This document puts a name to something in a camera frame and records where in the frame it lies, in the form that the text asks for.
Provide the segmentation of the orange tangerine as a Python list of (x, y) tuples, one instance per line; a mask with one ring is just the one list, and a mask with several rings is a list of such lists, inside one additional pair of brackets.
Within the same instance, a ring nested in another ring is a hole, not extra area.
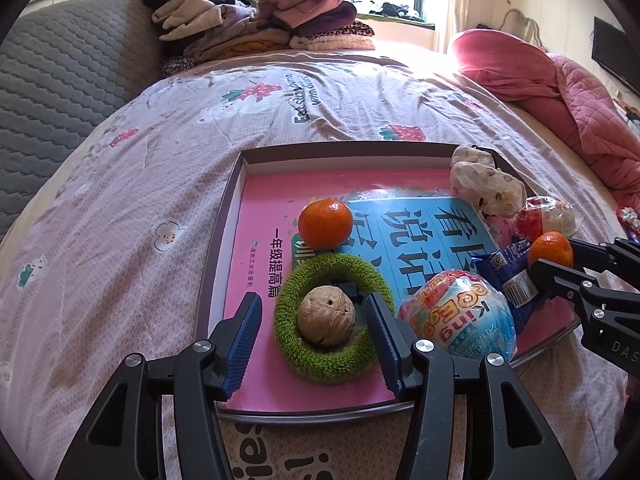
[(538, 236), (528, 250), (528, 265), (544, 259), (560, 266), (571, 268), (574, 263), (574, 252), (570, 241), (560, 232), (549, 231)]
[(313, 250), (325, 252), (337, 248), (352, 232), (352, 212), (339, 200), (315, 200), (300, 213), (298, 232)]

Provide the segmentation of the small blue surprise egg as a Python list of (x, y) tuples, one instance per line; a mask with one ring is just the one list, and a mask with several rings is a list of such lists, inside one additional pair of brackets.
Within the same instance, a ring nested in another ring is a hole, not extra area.
[(530, 242), (547, 232), (570, 237), (579, 227), (580, 218), (573, 206), (549, 195), (527, 197), (514, 221), (515, 233)]

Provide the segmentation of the large surprise egg toy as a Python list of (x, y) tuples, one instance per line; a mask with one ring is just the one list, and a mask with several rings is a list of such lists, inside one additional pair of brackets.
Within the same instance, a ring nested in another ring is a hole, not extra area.
[(506, 297), (481, 276), (442, 271), (402, 303), (399, 317), (420, 339), (455, 356), (478, 359), (516, 352), (516, 330)]

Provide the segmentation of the cream floral scrunchie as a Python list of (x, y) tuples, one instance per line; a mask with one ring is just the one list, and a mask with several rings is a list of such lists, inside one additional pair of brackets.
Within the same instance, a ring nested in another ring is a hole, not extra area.
[(459, 145), (450, 159), (452, 192), (483, 214), (513, 217), (526, 202), (525, 184), (499, 169), (494, 156), (473, 145)]

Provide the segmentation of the brown walnut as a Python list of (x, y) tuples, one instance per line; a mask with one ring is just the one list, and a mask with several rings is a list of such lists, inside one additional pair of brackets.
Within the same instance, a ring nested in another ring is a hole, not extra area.
[(352, 336), (356, 311), (339, 287), (322, 285), (306, 293), (297, 309), (297, 328), (306, 341), (321, 347), (337, 347)]

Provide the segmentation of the small colourful toy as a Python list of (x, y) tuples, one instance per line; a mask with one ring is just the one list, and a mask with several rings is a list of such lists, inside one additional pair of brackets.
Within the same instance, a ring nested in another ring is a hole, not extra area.
[(640, 243), (640, 218), (632, 207), (618, 207), (616, 217), (626, 237), (634, 243)]

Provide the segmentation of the blue snack packet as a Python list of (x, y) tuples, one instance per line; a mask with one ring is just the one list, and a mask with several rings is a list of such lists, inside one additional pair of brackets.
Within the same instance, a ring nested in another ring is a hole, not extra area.
[(495, 252), (472, 257), (476, 272), (506, 298), (518, 335), (539, 323), (535, 316), (549, 299), (529, 273), (530, 246), (528, 240), (516, 240)]

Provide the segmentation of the pink strawberry print bedsheet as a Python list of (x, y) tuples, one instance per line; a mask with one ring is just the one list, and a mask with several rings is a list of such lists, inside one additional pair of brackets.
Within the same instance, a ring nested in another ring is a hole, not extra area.
[(131, 352), (194, 339), (222, 194), (242, 151), (378, 140), (496, 150), (533, 190), (577, 210), (583, 240), (622, 234), (596, 174), (538, 120), (438, 54), (271, 52), (168, 78), (99, 125), (1, 245), (1, 430), (52, 478), (90, 405)]

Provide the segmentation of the black television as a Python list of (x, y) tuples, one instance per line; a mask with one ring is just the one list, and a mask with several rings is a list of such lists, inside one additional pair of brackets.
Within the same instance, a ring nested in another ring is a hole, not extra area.
[(614, 25), (593, 19), (591, 58), (607, 73), (639, 95), (640, 58), (627, 35)]

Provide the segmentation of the pink children's book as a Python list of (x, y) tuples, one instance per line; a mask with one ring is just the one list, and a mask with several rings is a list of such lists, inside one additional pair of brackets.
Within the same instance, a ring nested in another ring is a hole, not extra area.
[(291, 271), (314, 253), (300, 239), (297, 220), (314, 200), (336, 198), (354, 216), (341, 252), (370, 263), (400, 307), (439, 271), (473, 270), (472, 256), (493, 252), (512, 238), (510, 219), (483, 219), (452, 197), (446, 169), (329, 170), (263, 174), (241, 179), (228, 215), (233, 242), (221, 249), (230, 262), (224, 313), (232, 315), (246, 292), (262, 297), (262, 325), (242, 386), (224, 404), (234, 418), (311, 419), (396, 410), (380, 368), (325, 385), (285, 361), (273, 330), (277, 294)]

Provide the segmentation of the red quilted blanket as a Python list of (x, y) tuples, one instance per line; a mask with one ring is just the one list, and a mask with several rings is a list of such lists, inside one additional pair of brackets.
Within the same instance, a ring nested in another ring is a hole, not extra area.
[(545, 125), (623, 207), (639, 207), (639, 138), (600, 79), (570, 58), (493, 29), (469, 29), (449, 52), (458, 72)]

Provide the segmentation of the shallow grey cardboard box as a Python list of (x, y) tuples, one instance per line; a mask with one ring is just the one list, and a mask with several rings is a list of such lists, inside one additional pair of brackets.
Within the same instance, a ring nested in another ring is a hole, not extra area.
[(334, 197), (354, 214), (346, 252), (369, 261), (396, 301), (437, 272), (469, 269), (472, 255), (508, 239), (500, 223), (452, 196), (446, 143), (366, 141), (292, 144), (239, 154), (222, 196), (198, 300), (195, 333), (207, 336), (247, 292), (262, 298), (262, 325), (239, 390), (222, 417), (254, 424), (328, 424), (399, 412), (377, 367), (321, 385), (285, 362), (273, 333), (278, 287), (311, 257), (297, 220)]

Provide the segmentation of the grey quilted headboard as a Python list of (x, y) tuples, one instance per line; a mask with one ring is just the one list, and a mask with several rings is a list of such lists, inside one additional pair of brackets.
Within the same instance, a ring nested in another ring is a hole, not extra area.
[(67, 0), (19, 18), (1, 45), (1, 229), (101, 122), (160, 76), (143, 0)]

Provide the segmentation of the pile of folded clothes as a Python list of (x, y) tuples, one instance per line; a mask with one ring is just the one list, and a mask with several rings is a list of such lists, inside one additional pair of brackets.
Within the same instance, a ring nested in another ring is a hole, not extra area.
[(347, 0), (143, 0), (163, 44), (162, 75), (266, 53), (372, 50), (373, 28)]

